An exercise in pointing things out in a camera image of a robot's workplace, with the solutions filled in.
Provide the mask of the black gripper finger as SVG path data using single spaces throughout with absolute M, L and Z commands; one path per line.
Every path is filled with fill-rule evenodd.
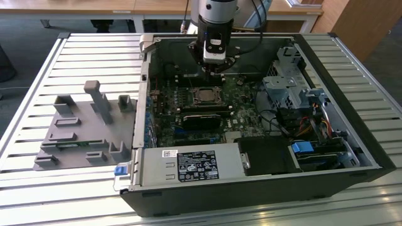
M 188 51 L 190 53 L 190 56 L 192 56 L 196 64 L 202 69 L 205 75 L 210 75 L 210 73 L 213 73 L 213 66 L 212 66 L 212 64 L 204 62 L 204 60 L 202 60 L 202 49 L 198 47 L 196 40 L 193 40 L 188 44 Z
M 213 68 L 213 73 L 221 73 L 222 71 L 225 71 L 226 69 L 229 69 L 234 63 L 236 63 L 236 59 L 237 59 L 237 55 L 240 53 L 240 47 L 228 47 L 226 51 L 225 51 L 225 58 L 222 60 L 222 63 L 217 64 Z

